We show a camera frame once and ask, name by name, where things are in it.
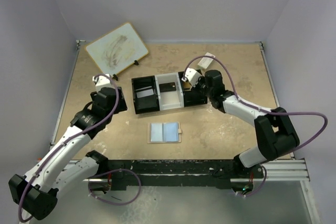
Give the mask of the dark grey card with chip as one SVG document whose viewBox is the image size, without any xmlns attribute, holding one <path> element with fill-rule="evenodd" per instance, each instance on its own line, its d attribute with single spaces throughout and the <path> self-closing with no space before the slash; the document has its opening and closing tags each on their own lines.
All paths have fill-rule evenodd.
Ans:
<svg viewBox="0 0 336 224">
<path fill-rule="evenodd" d="M 160 92 L 173 92 L 176 91 L 176 85 L 174 82 L 159 84 Z"/>
</svg>

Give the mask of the beige card holder wallet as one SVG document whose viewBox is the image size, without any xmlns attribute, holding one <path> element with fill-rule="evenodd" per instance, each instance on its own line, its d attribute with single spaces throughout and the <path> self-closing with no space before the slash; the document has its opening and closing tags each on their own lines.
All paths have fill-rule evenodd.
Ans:
<svg viewBox="0 0 336 224">
<path fill-rule="evenodd" d="M 180 143 L 182 130 L 179 122 L 149 123 L 148 144 Z"/>
</svg>

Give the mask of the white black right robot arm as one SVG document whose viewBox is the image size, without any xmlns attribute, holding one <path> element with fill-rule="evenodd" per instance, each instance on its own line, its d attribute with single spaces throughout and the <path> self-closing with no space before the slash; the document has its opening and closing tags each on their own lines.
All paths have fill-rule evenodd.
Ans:
<svg viewBox="0 0 336 224">
<path fill-rule="evenodd" d="M 238 177 L 246 177 L 253 166 L 273 161 L 299 145 L 296 130 L 283 108 L 272 110 L 249 104 L 225 88 L 218 70 L 209 70 L 204 75 L 196 70 L 188 70 L 187 73 L 193 89 L 207 96 L 215 109 L 233 115 L 255 129 L 256 147 L 234 157 L 233 170 Z"/>
</svg>

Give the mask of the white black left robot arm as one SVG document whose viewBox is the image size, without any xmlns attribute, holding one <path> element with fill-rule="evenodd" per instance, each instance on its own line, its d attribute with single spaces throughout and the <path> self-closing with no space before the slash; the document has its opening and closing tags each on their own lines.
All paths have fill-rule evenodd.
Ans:
<svg viewBox="0 0 336 224">
<path fill-rule="evenodd" d="M 88 177 L 104 177 L 108 158 L 89 151 L 82 160 L 67 169 L 72 158 L 106 128 L 112 116 L 127 110 L 121 87 L 97 88 L 91 101 L 77 112 L 58 143 L 23 176 L 8 182 L 12 199 L 18 204 L 19 223 L 46 218 L 61 194 Z"/>
</svg>

